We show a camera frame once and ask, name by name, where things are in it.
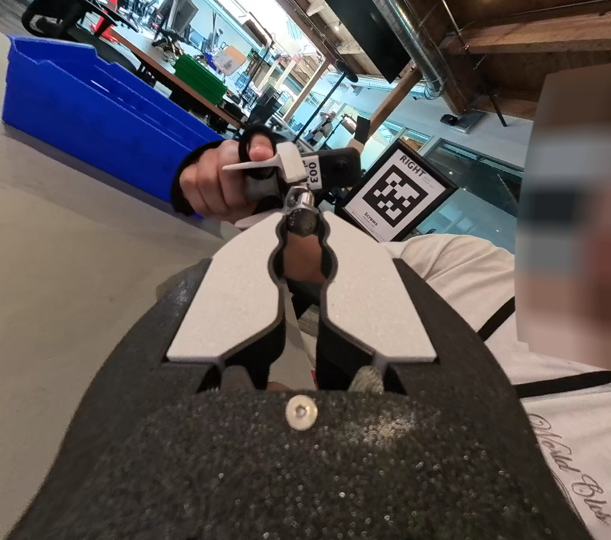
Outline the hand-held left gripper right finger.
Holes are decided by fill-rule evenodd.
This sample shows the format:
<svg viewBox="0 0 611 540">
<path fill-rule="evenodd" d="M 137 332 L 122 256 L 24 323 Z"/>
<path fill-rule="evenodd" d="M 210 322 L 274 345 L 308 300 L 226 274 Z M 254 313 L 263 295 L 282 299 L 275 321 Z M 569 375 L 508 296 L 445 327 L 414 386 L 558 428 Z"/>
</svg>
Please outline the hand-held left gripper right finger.
<svg viewBox="0 0 611 540">
<path fill-rule="evenodd" d="M 363 231 L 330 212 L 321 216 L 331 269 L 321 291 L 321 319 L 378 366 L 437 359 L 393 258 Z"/>
</svg>

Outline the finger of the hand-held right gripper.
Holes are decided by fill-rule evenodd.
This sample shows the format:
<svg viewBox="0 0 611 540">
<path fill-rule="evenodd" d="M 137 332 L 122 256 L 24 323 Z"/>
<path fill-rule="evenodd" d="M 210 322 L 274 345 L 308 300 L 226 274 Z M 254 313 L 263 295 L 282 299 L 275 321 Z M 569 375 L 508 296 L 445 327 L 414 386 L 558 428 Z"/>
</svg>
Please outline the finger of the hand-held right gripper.
<svg viewBox="0 0 611 540">
<path fill-rule="evenodd" d="M 263 160 L 259 162 L 240 162 L 232 165 L 223 166 L 223 171 L 243 171 L 243 170 L 253 170 L 253 169 L 272 169 L 272 168 L 281 168 L 282 160 L 280 157 L 273 157 L 268 160 Z"/>
<path fill-rule="evenodd" d="M 279 143 L 276 147 L 277 168 L 287 184 L 298 184 L 307 179 L 307 172 L 299 148 L 292 142 Z"/>
</svg>

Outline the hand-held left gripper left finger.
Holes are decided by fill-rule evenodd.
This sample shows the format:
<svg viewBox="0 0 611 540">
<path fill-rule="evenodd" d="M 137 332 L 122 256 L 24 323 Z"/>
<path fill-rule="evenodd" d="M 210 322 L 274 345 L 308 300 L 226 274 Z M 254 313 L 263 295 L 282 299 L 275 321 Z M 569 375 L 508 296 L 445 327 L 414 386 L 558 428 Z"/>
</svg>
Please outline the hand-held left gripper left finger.
<svg viewBox="0 0 611 540">
<path fill-rule="evenodd" d="M 218 251 L 170 344 L 174 363 L 226 366 L 252 355 L 270 365 L 285 348 L 285 217 L 271 213 Z"/>
</svg>

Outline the steel hex bolt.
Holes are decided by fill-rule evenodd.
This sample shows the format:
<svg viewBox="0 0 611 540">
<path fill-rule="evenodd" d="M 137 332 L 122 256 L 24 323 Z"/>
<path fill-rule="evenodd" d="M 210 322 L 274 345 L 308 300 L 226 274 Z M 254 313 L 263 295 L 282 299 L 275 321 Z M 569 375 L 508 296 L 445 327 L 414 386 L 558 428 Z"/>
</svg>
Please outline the steel hex bolt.
<svg viewBox="0 0 611 540">
<path fill-rule="evenodd" d="M 315 195 L 305 183 L 292 185 L 285 197 L 284 213 L 286 216 L 297 212 L 317 213 Z"/>
</svg>

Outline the blue plastic bin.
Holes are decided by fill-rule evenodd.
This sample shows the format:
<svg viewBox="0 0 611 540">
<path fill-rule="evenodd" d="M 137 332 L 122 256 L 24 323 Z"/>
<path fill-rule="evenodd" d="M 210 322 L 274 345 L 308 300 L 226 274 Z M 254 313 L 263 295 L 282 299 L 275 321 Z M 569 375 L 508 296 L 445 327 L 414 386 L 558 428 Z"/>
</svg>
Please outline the blue plastic bin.
<svg viewBox="0 0 611 540">
<path fill-rule="evenodd" d="M 188 155 L 223 138 L 94 47 L 9 36 L 3 120 L 162 201 Z"/>
</svg>

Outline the person's right forearm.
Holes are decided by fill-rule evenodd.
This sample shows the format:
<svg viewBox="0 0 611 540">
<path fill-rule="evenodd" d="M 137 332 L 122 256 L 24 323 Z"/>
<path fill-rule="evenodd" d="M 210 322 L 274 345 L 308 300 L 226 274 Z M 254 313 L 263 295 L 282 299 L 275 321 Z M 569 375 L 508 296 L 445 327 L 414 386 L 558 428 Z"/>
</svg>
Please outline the person's right forearm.
<svg viewBox="0 0 611 540">
<path fill-rule="evenodd" d="M 296 282 L 324 285 L 322 248 L 316 235 L 301 237 L 289 232 L 284 248 L 284 276 Z"/>
</svg>

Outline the person's right hand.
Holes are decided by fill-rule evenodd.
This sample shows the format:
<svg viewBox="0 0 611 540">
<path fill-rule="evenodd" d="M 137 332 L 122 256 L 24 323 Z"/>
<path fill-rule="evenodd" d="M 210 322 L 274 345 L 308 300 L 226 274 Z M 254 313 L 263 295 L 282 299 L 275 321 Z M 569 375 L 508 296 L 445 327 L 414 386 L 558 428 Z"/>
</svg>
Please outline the person's right hand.
<svg viewBox="0 0 611 540">
<path fill-rule="evenodd" d="M 281 200 L 274 196 L 261 200 L 246 198 L 244 173 L 224 170 L 241 161 L 240 143 L 232 139 L 214 141 L 187 154 L 170 187 L 174 211 L 234 224 L 281 208 Z"/>
</svg>

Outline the framed marker sign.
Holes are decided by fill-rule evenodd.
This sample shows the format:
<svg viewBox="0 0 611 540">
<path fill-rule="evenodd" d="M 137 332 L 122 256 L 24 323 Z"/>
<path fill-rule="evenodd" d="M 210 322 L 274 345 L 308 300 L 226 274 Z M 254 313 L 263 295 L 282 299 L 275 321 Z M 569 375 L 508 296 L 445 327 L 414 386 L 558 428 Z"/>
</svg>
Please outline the framed marker sign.
<svg viewBox="0 0 611 540">
<path fill-rule="evenodd" d="M 335 215 L 378 242 L 404 240 L 458 189 L 447 176 L 396 139 L 335 205 Z"/>
</svg>

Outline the green plastic crate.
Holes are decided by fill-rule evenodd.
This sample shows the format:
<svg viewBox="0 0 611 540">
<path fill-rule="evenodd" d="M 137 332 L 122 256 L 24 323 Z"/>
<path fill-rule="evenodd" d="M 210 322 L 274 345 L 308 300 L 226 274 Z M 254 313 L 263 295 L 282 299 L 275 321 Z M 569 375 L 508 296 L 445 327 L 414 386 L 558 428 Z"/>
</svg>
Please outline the green plastic crate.
<svg viewBox="0 0 611 540">
<path fill-rule="evenodd" d="M 185 54 L 176 59 L 173 68 L 178 79 L 214 106 L 220 106 L 227 92 L 227 86 L 208 67 Z"/>
</svg>

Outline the black boom stand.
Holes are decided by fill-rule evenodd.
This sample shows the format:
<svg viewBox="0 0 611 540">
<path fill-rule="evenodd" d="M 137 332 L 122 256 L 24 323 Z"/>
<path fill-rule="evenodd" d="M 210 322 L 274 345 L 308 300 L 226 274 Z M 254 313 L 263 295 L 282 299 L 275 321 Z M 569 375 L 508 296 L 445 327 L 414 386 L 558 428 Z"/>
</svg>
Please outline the black boom stand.
<svg viewBox="0 0 611 540">
<path fill-rule="evenodd" d="M 310 117 L 308 122 L 308 126 L 304 126 L 302 132 L 304 135 L 302 136 L 302 140 L 308 143 L 310 146 L 316 145 L 318 142 L 316 140 L 317 135 L 319 136 L 319 132 L 324 128 L 327 121 L 329 121 L 329 115 L 323 114 L 323 107 L 331 100 L 331 97 L 344 81 L 345 78 L 348 78 L 349 82 L 356 83 L 358 82 L 357 74 L 354 70 L 352 70 L 345 62 L 336 62 L 338 73 L 338 79 L 336 79 L 334 85 L 332 86 L 327 96 L 321 101 L 320 105 L 317 108 L 317 111 Z"/>
</svg>

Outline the person in white shirt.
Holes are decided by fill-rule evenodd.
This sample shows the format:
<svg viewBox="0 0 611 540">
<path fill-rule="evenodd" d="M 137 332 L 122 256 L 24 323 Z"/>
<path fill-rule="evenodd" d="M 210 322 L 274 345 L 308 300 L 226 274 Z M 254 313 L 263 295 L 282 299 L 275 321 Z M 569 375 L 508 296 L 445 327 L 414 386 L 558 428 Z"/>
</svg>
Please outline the person in white shirt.
<svg viewBox="0 0 611 540">
<path fill-rule="evenodd" d="M 530 352 L 517 338 L 515 257 L 472 236 L 383 246 L 478 332 L 509 381 L 563 497 L 593 539 L 610 539 L 610 371 Z"/>
</svg>

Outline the long wooden table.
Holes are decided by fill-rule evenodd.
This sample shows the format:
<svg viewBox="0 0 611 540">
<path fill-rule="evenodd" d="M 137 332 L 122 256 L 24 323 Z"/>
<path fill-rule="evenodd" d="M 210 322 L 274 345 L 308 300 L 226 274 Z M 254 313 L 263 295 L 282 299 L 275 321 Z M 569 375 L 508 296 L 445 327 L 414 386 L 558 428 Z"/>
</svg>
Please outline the long wooden table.
<svg viewBox="0 0 611 540">
<path fill-rule="evenodd" d="M 141 66 L 137 77 L 142 80 L 154 78 L 156 82 L 167 87 L 171 91 L 171 100 L 186 111 L 197 105 L 197 110 L 201 110 L 208 115 L 213 114 L 234 129 L 242 128 L 240 118 L 232 117 L 224 109 L 214 105 L 183 80 L 176 77 L 171 64 L 164 61 L 163 51 L 152 46 L 152 40 L 146 38 L 143 34 L 118 26 L 112 26 L 109 33 L 140 61 Z"/>
</svg>

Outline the silver ventilation duct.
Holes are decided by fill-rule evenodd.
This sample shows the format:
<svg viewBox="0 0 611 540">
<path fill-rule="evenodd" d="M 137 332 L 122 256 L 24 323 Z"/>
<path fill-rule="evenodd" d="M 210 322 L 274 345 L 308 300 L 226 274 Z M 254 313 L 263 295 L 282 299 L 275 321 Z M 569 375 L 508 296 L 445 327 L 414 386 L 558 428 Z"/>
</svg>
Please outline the silver ventilation duct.
<svg viewBox="0 0 611 540">
<path fill-rule="evenodd" d="M 434 96 L 444 96 L 457 115 L 470 112 L 472 109 L 468 98 L 461 92 L 447 61 L 427 35 L 409 0 L 372 1 L 422 74 L 428 92 Z"/>
</svg>

